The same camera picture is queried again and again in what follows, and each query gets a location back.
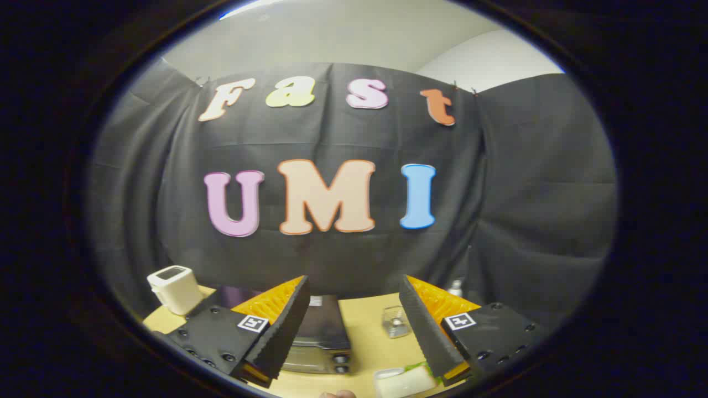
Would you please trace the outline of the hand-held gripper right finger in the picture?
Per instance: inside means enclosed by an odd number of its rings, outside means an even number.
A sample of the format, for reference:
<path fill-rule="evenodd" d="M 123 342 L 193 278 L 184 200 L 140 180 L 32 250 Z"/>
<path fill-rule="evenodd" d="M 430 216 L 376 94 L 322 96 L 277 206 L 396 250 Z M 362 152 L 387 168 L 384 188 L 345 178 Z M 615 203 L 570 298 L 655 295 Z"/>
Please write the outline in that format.
<path fill-rule="evenodd" d="M 403 275 L 399 300 L 432 376 L 446 386 L 486 382 L 530 355 L 546 328 L 508 305 L 478 305 Z"/>

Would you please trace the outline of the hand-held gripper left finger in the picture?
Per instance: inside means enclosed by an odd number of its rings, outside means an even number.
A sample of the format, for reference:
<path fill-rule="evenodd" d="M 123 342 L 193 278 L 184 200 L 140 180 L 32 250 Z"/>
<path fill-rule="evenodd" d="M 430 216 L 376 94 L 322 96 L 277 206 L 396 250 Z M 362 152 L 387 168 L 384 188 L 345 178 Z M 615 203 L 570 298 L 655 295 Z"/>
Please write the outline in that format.
<path fill-rule="evenodd" d="M 268 388 L 298 334 L 310 302 L 306 275 L 235 304 L 237 290 L 218 287 L 187 314 L 165 342 L 192 362 Z"/>

